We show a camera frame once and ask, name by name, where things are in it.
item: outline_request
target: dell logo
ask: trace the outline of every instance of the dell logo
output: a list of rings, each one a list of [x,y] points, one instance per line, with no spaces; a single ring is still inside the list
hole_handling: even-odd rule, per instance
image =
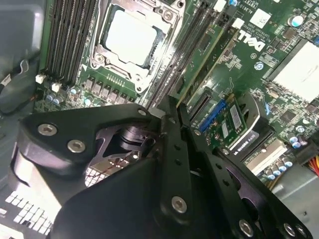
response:
[[[262,41],[257,41],[256,37],[251,37],[251,35],[244,30],[240,30],[239,33],[240,35],[238,37],[238,40],[242,40],[245,36],[244,43],[247,43],[249,46],[255,47],[256,51],[261,51],[264,48],[265,43]]]

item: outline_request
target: black mounting arm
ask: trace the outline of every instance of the black mounting arm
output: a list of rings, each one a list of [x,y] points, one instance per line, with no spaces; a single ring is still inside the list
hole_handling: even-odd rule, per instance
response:
[[[244,165],[212,152],[186,106],[136,104],[21,121],[9,182],[55,218],[50,239],[301,238],[308,229]],[[140,158],[86,188],[89,165]]]

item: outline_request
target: white connector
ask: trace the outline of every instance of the white connector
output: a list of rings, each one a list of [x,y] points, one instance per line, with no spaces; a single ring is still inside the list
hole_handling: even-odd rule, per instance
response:
[[[237,29],[241,29],[241,27],[244,25],[244,20],[240,19],[240,18],[236,18],[236,20],[234,21],[234,23],[231,25],[234,28]]]
[[[217,0],[217,3],[214,6],[214,10],[217,12],[222,12],[226,3],[227,2],[225,0]]]
[[[45,79],[45,75],[38,74],[38,75],[35,76],[35,82],[36,83],[42,84],[44,79]]]
[[[54,91],[55,93],[58,93],[60,88],[61,88],[62,84],[61,83],[53,83],[51,86],[52,91]]]

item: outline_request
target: chip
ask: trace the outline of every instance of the chip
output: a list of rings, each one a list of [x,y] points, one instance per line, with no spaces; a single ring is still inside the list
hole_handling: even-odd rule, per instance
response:
[[[285,123],[289,123],[290,121],[293,120],[293,118],[296,116],[295,113],[291,112],[291,111],[286,111],[284,112],[284,114],[280,117],[280,119],[285,122]]]
[[[295,31],[294,29],[292,28],[288,28],[284,31],[283,33],[283,37],[285,39],[291,39],[293,36],[295,36],[297,34],[297,31]]]

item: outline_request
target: chipset heatsink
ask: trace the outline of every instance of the chipset heatsink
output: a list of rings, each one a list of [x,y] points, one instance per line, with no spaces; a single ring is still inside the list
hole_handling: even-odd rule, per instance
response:
[[[311,102],[319,95],[319,48],[307,42],[274,82]]]

